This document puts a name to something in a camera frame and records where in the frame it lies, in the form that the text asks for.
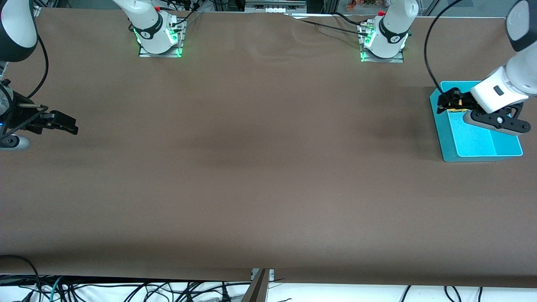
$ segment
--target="metal frame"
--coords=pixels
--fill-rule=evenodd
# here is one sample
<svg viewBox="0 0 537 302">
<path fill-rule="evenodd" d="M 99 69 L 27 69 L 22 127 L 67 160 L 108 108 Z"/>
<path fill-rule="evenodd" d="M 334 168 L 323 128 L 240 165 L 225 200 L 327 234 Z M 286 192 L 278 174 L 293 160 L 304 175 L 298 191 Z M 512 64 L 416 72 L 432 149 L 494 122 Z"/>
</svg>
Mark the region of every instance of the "metal frame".
<svg viewBox="0 0 537 302">
<path fill-rule="evenodd" d="M 306 13 L 306 0 L 246 0 L 245 12 Z"/>
<path fill-rule="evenodd" d="M 214 0 L 212 1 L 215 11 L 228 11 L 230 0 Z"/>
<path fill-rule="evenodd" d="M 333 12 L 337 9 L 339 5 L 339 0 L 324 0 L 324 10 L 321 13 Z"/>
<path fill-rule="evenodd" d="M 438 3 L 440 3 L 440 1 L 442 0 L 433 0 L 433 2 L 431 2 L 431 5 L 429 5 L 427 9 L 422 9 L 423 10 L 422 16 L 430 16 L 433 13 L 433 11 L 437 8 Z M 423 0 L 420 0 L 420 7 L 421 8 L 423 7 Z"/>
<path fill-rule="evenodd" d="M 34 4 L 42 8 L 55 8 L 59 0 L 34 0 Z"/>
<path fill-rule="evenodd" d="M 241 302 L 266 302 L 270 279 L 270 269 L 259 269 Z"/>
</svg>

